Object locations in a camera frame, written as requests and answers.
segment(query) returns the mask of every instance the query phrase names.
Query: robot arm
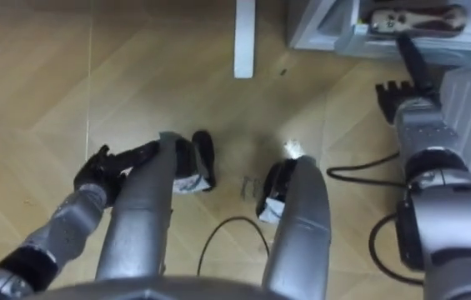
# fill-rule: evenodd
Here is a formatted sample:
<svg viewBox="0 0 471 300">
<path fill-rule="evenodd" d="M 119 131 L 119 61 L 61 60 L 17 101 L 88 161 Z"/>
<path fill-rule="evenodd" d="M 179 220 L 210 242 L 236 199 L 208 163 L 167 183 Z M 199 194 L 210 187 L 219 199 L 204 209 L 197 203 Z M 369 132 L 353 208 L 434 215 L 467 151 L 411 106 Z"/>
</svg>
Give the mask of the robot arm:
<svg viewBox="0 0 471 300">
<path fill-rule="evenodd" d="M 424 299 L 471 299 L 471 173 L 420 53 L 406 36 L 397 44 L 414 87 L 389 82 L 376 90 L 396 127 L 407 183 L 397 207 L 400 256 L 409 268 L 425 271 Z"/>
<path fill-rule="evenodd" d="M 127 168 L 145 163 L 158 150 L 151 142 L 108 155 L 103 146 L 74 178 L 75 191 L 65 198 L 48 222 L 32 232 L 0 261 L 0 298 L 25 297 L 48 288 L 71 260 L 79 257 L 96 229 L 103 210 L 112 206 Z"/>
</svg>

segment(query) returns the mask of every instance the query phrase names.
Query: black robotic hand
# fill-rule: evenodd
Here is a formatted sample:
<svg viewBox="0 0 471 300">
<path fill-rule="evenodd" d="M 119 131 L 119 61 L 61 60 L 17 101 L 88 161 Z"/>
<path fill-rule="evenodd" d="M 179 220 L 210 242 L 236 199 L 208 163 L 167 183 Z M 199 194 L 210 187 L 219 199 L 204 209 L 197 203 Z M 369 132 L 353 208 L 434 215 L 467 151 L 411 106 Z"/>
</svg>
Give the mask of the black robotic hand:
<svg viewBox="0 0 471 300">
<path fill-rule="evenodd" d="M 119 154 L 108 154 L 109 146 L 103 145 L 92 155 L 74 178 L 74 190 L 85 184 L 96 184 L 106 193 L 107 206 L 111 207 L 117 198 L 129 168 L 140 166 L 151 160 L 159 150 L 159 142 L 148 142 L 140 147 Z"/>
</svg>

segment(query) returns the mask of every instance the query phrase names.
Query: white cabinet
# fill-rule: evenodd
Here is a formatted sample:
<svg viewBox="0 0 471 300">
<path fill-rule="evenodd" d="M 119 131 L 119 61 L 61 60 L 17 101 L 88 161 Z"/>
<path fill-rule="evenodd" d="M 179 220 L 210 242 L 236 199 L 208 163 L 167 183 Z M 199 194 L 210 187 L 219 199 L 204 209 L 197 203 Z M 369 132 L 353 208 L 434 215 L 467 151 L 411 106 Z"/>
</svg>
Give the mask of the white cabinet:
<svg viewBox="0 0 471 300">
<path fill-rule="evenodd" d="M 422 8 L 434 1 L 291 0 L 288 14 L 289 45 L 297 49 L 335 51 L 369 58 L 398 58 L 393 40 L 374 36 L 361 22 L 380 7 Z M 419 37 L 415 44 L 429 63 L 471 66 L 471 1 L 449 0 L 467 10 L 467 25 L 457 37 Z"/>
</svg>

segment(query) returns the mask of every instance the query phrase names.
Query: parquet floor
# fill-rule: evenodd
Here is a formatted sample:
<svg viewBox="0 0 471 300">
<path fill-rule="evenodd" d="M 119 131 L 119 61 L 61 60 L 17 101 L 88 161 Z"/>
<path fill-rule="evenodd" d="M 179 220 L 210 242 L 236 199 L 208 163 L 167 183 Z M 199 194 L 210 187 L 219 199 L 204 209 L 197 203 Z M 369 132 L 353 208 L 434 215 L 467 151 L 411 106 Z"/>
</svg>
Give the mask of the parquet floor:
<svg viewBox="0 0 471 300">
<path fill-rule="evenodd" d="M 195 273 L 224 218 L 253 216 L 254 189 L 283 142 L 300 141 L 323 170 L 394 152 L 373 85 L 406 78 L 403 67 L 286 48 L 284 14 L 283 2 L 258 0 L 256 73 L 235 80 L 234 1 L 0 0 L 0 257 L 43 224 L 104 143 L 121 151 L 163 130 L 213 135 L 219 185 L 174 197 L 169 274 Z M 365 175 L 396 178 L 399 170 L 391 163 Z M 387 279 L 368 255 L 368 232 L 399 191 L 327 183 L 328 299 L 420 299 L 420 289 Z M 93 278 L 107 225 L 54 287 Z M 272 242 L 274 227 L 263 230 Z M 405 272 L 391 227 L 378 249 Z M 213 240 L 203 274 L 259 283 L 265 259 L 252 228 L 234 223 Z"/>
</svg>

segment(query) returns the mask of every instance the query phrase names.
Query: floor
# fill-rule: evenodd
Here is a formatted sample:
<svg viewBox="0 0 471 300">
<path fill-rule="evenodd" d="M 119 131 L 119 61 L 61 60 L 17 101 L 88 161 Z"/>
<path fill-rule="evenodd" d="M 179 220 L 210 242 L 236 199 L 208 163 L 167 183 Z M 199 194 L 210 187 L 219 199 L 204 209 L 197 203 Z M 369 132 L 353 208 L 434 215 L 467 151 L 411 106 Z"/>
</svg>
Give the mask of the floor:
<svg viewBox="0 0 471 300">
<path fill-rule="evenodd" d="M 156 138 L 208 129 L 218 188 L 174 196 L 167 273 L 194 274 L 212 229 L 253 217 L 260 184 L 294 139 L 327 166 L 396 150 L 373 85 L 406 78 L 401 64 L 285 46 L 285 7 L 258 1 L 253 79 L 233 79 L 234 1 L 0 0 L 0 258 L 42 225 L 72 190 L 86 157 Z M 399 177 L 398 166 L 366 172 Z M 420 299 L 386 278 L 368 255 L 368 232 L 399 191 L 327 179 L 333 242 L 328 299 Z M 108 218 L 53 287 L 93 278 Z M 274 226 L 262 225 L 272 242 Z M 378 239 L 400 272 L 392 227 Z M 259 283 L 266 254 L 250 226 L 227 225 L 203 274 Z"/>
</svg>

